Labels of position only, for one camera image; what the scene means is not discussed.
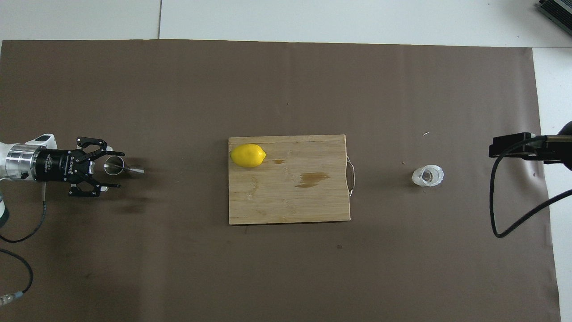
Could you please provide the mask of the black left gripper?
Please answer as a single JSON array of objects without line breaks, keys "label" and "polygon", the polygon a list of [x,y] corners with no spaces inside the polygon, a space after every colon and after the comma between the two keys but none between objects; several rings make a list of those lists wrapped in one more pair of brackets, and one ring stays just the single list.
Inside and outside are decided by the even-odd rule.
[{"label": "black left gripper", "polygon": [[[94,145],[96,150],[84,153]],[[35,158],[35,179],[41,182],[70,183],[69,196],[98,197],[109,188],[120,188],[120,184],[102,183],[94,179],[95,160],[102,156],[124,157],[125,153],[114,151],[107,142],[94,137],[77,137],[78,149],[41,149]],[[85,183],[90,189],[81,188]]]}]

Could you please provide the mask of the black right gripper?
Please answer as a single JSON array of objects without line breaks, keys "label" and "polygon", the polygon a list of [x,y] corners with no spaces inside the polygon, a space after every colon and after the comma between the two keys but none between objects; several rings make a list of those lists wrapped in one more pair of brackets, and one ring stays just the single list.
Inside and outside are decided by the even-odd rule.
[{"label": "black right gripper", "polygon": [[[566,123],[560,130],[561,136],[572,136],[572,121]],[[559,135],[539,135],[531,134],[530,132],[520,132],[517,134],[510,134],[504,136],[496,136],[492,139],[492,144],[488,148],[488,157],[497,158],[505,149],[517,144],[521,141],[537,139],[534,148],[529,143],[520,145],[507,153],[506,157],[512,158],[532,158],[535,156],[538,160],[543,161],[545,164],[560,164],[562,163],[567,169],[572,170],[572,143],[571,141],[561,144],[561,151],[559,152],[558,137]]]}]

